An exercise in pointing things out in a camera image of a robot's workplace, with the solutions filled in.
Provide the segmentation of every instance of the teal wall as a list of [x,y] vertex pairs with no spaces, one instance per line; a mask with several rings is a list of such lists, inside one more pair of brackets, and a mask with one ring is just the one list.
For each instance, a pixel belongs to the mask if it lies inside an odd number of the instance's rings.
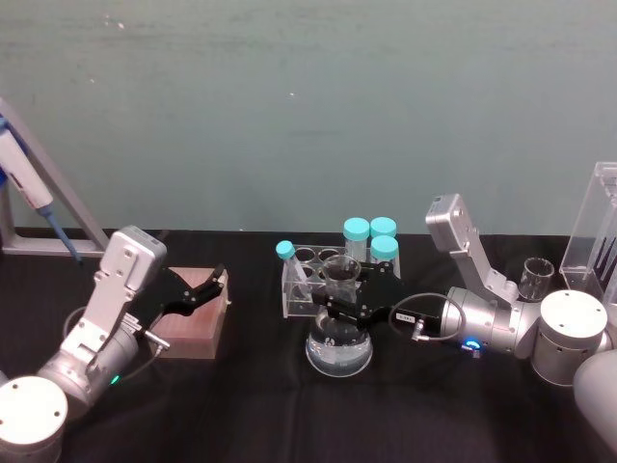
[[106,227],[425,232],[460,192],[483,232],[569,234],[617,150],[608,0],[0,8],[0,95]]

